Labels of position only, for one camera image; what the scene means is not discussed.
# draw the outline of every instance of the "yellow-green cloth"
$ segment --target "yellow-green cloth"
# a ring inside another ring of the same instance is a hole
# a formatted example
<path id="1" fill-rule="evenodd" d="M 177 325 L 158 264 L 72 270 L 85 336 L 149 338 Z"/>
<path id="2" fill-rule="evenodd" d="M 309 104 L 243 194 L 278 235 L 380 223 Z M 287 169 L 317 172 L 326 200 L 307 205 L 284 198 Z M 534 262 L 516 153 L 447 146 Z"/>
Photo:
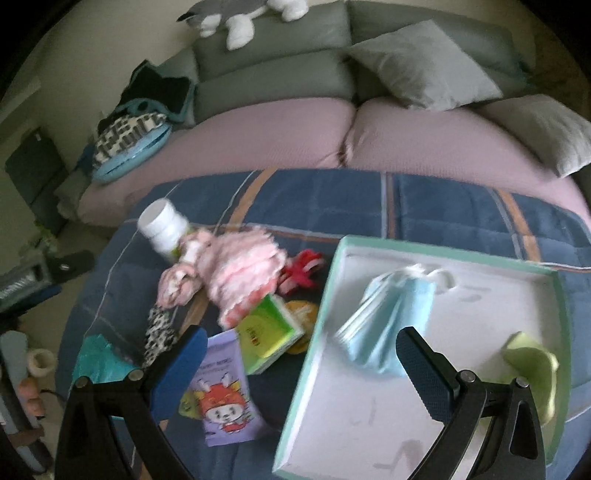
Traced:
<path id="1" fill-rule="evenodd" d="M 558 359 L 524 332 L 518 332 L 509 339 L 503 349 L 503 358 L 530 383 L 540 424 L 545 425 L 554 417 L 556 410 Z"/>

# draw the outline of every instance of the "blue gripper pad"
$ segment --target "blue gripper pad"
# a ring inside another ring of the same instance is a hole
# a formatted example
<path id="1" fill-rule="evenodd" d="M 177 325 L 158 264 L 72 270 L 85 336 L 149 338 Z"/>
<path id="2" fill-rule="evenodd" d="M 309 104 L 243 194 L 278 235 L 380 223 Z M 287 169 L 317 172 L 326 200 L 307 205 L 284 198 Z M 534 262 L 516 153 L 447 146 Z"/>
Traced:
<path id="1" fill-rule="evenodd" d="M 144 387 L 150 412 L 156 422 L 168 420 L 178 409 L 181 397 L 207 352 L 207 333 L 191 325 L 168 352 L 162 353 L 146 370 Z"/>

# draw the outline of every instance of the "floor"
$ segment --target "floor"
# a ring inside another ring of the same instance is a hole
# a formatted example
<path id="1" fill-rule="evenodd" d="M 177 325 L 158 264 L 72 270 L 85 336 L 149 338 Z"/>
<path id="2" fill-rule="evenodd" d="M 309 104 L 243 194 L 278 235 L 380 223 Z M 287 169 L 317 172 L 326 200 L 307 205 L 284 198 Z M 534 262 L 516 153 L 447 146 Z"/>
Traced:
<path id="1" fill-rule="evenodd" d="M 108 240 L 81 223 L 68 223 L 59 235 L 59 256 L 83 249 L 100 254 Z M 21 317 L 21 331 L 26 333 L 30 348 L 46 348 L 54 354 L 60 348 L 61 336 L 74 303 L 81 292 L 85 274 L 63 285 L 59 295 L 41 303 Z M 40 379 L 40 388 L 55 389 L 54 375 Z M 55 458 L 63 410 L 52 395 L 43 395 L 46 417 L 41 421 L 45 429 L 43 442 Z"/>

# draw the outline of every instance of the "blue plaid blanket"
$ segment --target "blue plaid blanket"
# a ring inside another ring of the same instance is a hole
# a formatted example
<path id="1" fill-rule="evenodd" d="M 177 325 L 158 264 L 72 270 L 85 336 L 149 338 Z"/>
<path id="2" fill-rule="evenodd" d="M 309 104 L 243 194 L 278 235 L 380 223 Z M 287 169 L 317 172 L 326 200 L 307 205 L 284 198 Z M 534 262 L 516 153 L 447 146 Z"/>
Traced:
<path id="1" fill-rule="evenodd" d="M 571 318 L 569 415 L 549 480 L 567 478 L 591 440 L 590 234 L 574 213 L 499 189 L 431 177 L 352 170 L 264 170 L 199 177 L 155 187 L 119 228 L 97 261 L 74 306 L 59 352 L 56 385 L 68 393 L 86 335 L 102 333 L 128 358 L 141 362 L 148 310 L 167 267 L 138 233 L 136 220 L 167 196 L 197 225 L 222 233 L 262 225 L 291 255 L 313 248 L 331 257 L 345 235 L 395 238 L 535 262 L 560 270 Z M 188 307 L 180 309 L 180 325 Z M 216 308 L 193 309 L 210 335 Z M 257 406 L 281 422 L 304 355 L 284 355 L 250 378 Z M 173 416 L 166 435 L 196 478 L 276 478 L 271 465 L 279 434 L 261 441 L 207 448 L 200 423 Z M 141 461 L 132 455 L 134 467 Z"/>

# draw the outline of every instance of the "teal plastic bag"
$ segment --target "teal plastic bag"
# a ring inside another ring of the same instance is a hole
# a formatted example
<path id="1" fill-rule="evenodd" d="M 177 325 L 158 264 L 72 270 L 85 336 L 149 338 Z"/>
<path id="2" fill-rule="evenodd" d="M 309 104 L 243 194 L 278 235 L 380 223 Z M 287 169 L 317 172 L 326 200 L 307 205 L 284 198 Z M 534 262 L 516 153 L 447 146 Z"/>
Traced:
<path id="1" fill-rule="evenodd" d="M 93 383 L 117 382 L 136 368 L 122 360 L 105 337 L 93 335 L 82 342 L 72 373 L 72 384 L 80 377 L 88 377 Z"/>

